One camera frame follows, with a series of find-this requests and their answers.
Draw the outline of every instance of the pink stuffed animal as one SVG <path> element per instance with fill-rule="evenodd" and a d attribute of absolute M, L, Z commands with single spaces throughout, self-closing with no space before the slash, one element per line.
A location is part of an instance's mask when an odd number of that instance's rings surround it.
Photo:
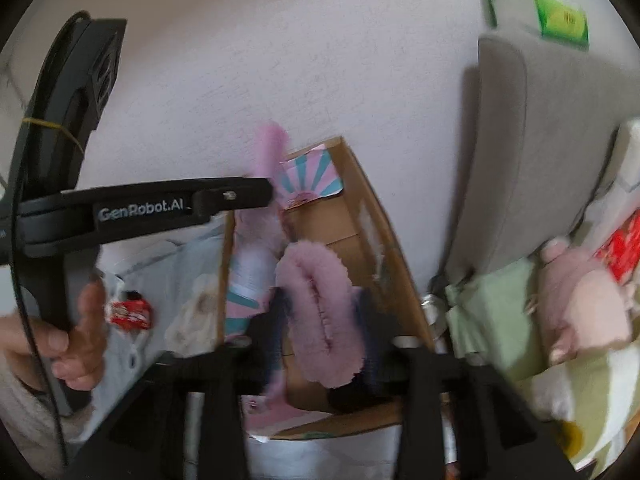
<path fill-rule="evenodd" d="M 627 315 L 633 290 L 580 247 L 554 238 L 541 251 L 545 267 L 538 283 L 538 322 L 551 366 L 591 349 L 624 346 L 631 341 Z"/>

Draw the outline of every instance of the red package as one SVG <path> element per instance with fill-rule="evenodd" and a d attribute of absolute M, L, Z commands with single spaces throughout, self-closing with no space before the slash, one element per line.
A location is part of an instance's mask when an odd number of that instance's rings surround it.
<path fill-rule="evenodd" d="M 144 298 L 111 301 L 107 305 L 107 322 L 124 332 L 151 328 L 151 305 Z"/>
<path fill-rule="evenodd" d="M 595 257 L 602 260 L 620 285 L 631 279 L 640 261 L 640 209 L 611 235 Z"/>

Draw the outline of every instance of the cable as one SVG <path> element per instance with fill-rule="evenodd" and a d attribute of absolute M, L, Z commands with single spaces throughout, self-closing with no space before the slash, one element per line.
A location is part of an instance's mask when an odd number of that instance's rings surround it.
<path fill-rule="evenodd" d="M 90 19 L 89 14 L 87 12 L 83 11 L 83 12 L 76 13 L 65 23 L 65 25 L 62 27 L 62 29 L 58 33 L 58 36 L 54 40 L 54 43 L 52 44 L 52 47 L 49 53 L 47 54 L 47 59 L 45 60 L 43 69 L 40 73 L 40 76 L 38 77 L 38 81 L 36 82 L 36 86 L 33 91 L 33 96 L 31 98 L 32 102 L 30 103 L 30 113 L 33 113 L 33 111 L 36 109 L 35 104 L 36 104 L 36 99 L 38 97 L 38 90 L 40 89 L 40 83 L 42 82 L 43 78 L 47 76 L 51 68 L 50 61 L 52 60 L 53 55 L 55 54 L 55 47 L 58 45 L 58 40 L 60 40 L 64 36 L 64 34 L 68 31 L 68 27 L 70 25 L 73 25 L 79 20 L 84 20 L 84 19 Z M 23 122 L 29 123 L 29 124 L 38 124 L 36 121 L 39 122 L 40 120 L 30 120 L 30 121 L 23 121 Z M 58 124 L 54 124 L 54 126 L 46 125 L 45 127 L 55 127 L 56 129 L 63 131 L 63 133 L 65 133 L 64 130 L 66 130 L 66 128 L 62 128 L 62 126 Z M 72 137 L 73 140 L 78 142 L 78 140 L 75 139 L 75 137 L 71 135 L 70 132 L 68 134 Z M 10 181 L 9 181 L 9 186 L 7 188 L 7 190 L 11 194 L 11 199 L 9 202 L 9 229 L 8 229 L 9 231 L 8 232 L 9 268 L 11 270 L 11 278 L 14 286 L 15 303 L 18 309 L 18 314 L 20 316 L 20 322 L 22 323 L 24 334 L 27 338 L 27 342 L 29 343 L 29 348 L 31 350 L 32 357 L 36 363 L 36 369 L 38 371 L 38 375 L 40 376 L 40 381 L 44 386 L 45 393 L 47 394 L 47 399 L 49 400 L 51 415 L 53 416 L 54 428 L 56 431 L 56 441 L 58 443 L 60 460 L 62 462 L 63 467 L 67 467 L 69 463 L 68 452 L 66 450 L 65 434 L 62 429 L 62 418 L 60 417 L 58 402 L 56 400 L 55 395 L 53 394 L 53 387 L 51 385 L 51 382 L 49 381 L 49 377 L 45 370 L 44 363 L 42 361 L 42 356 L 38 351 L 38 346 L 36 345 L 36 340 L 33 335 L 33 330 L 31 329 L 31 324 L 29 323 L 29 314 L 27 313 L 27 308 L 24 304 L 24 296 L 22 294 L 22 287 L 20 286 L 20 279 L 18 277 L 18 274 L 15 271 L 15 259 L 17 255 L 17 234 L 16 234 L 17 214 L 18 214 L 19 202 L 20 202 L 20 199 L 22 198 L 22 186 L 24 183 L 25 160 L 27 158 L 26 156 L 27 154 L 25 152 L 29 148 L 28 142 L 30 140 L 30 136 L 28 135 L 28 133 L 24 136 L 23 139 L 21 139 L 21 137 L 22 136 L 18 135 L 18 141 L 14 149 L 14 157 L 16 156 L 18 157 L 17 159 L 18 162 L 15 166 L 15 172 L 12 171 L 9 175 Z"/>
<path fill-rule="evenodd" d="M 42 119 L 35 119 L 33 117 L 25 117 L 22 120 L 23 123 L 36 124 L 36 126 L 42 126 L 43 128 L 51 128 L 52 130 L 57 130 L 62 132 L 62 134 L 69 139 L 72 143 L 76 145 L 82 156 L 84 156 L 84 149 L 82 148 L 82 144 L 76 139 L 73 134 L 65 128 L 62 124 L 52 123 L 51 121 L 43 121 Z"/>
<path fill-rule="evenodd" d="M 15 272 L 15 255 L 16 255 L 16 224 L 17 224 L 17 209 L 18 209 L 18 199 L 21 195 L 20 188 L 22 187 L 22 173 L 24 171 L 23 163 L 20 162 L 18 167 L 18 175 L 16 175 L 14 186 L 15 192 L 12 196 L 10 206 L 9 206 L 9 268 L 11 269 L 11 278 L 14 284 L 14 295 L 15 295 L 15 303 L 18 308 L 18 314 L 20 315 L 20 321 L 22 322 L 22 327 L 24 329 L 24 334 L 27 337 L 27 341 L 29 343 L 29 348 L 31 349 L 31 354 L 33 359 L 36 362 L 36 368 L 38 370 L 38 375 L 40 376 L 40 381 L 45 387 L 45 392 L 47 397 L 49 398 L 49 403 L 52 411 L 54 426 L 56 430 L 56 440 L 58 441 L 58 449 L 60 451 L 60 459 L 62 460 L 62 465 L 66 467 L 68 465 L 68 453 L 66 451 L 66 442 L 65 442 L 65 434 L 62 430 L 62 420 L 60 418 L 60 410 L 58 409 L 58 402 L 56 401 L 56 397 L 53 394 L 53 387 L 51 386 L 51 382 L 49 381 L 49 377 L 44 368 L 44 363 L 42 362 L 42 357 L 40 352 L 38 351 L 38 346 L 36 345 L 36 339 L 33 336 L 33 330 L 31 329 L 31 324 L 29 323 L 29 315 L 27 314 L 27 308 L 24 304 L 24 297 L 22 295 L 22 288 L 20 287 L 20 281 L 17 273 Z"/>

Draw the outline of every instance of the hand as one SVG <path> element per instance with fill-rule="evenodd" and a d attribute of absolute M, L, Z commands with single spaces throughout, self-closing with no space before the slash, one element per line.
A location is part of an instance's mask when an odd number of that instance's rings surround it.
<path fill-rule="evenodd" d="M 102 354 L 107 346 L 105 300 L 100 280 L 86 285 L 78 298 L 80 321 L 69 333 L 31 318 L 31 329 L 40 355 L 54 360 L 53 374 L 74 390 L 92 390 L 104 374 Z M 16 377 L 35 390 L 44 389 L 17 312 L 0 317 L 0 349 Z"/>

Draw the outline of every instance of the pink feather duster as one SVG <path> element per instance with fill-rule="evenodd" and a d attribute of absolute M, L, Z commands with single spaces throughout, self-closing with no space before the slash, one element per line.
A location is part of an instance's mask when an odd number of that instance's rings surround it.
<path fill-rule="evenodd" d="M 276 286 L 292 302 L 289 337 L 303 377 L 325 388 L 351 382 L 365 351 L 353 287 L 340 258 L 322 244 L 291 244 L 276 267 Z"/>
<path fill-rule="evenodd" d="M 258 128 L 255 136 L 254 169 L 251 175 L 255 178 L 268 178 L 274 184 L 282 171 L 280 163 L 285 158 L 288 140 L 287 133 L 276 123 L 267 123 Z M 267 207 L 237 211 L 236 221 L 236 232 L 245 243 L 257 243 L 280 255 L 287 240 L 275 201 Z"/>

